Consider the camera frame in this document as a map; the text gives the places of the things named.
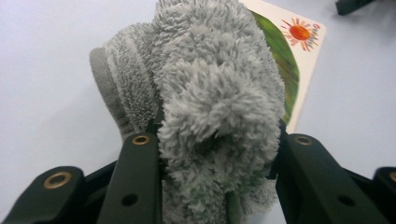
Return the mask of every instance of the cream book page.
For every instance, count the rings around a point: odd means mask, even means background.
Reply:
[[[287,132],[294,133],[326,27],[261,0],[239,0],[252,11],[285,82]]]

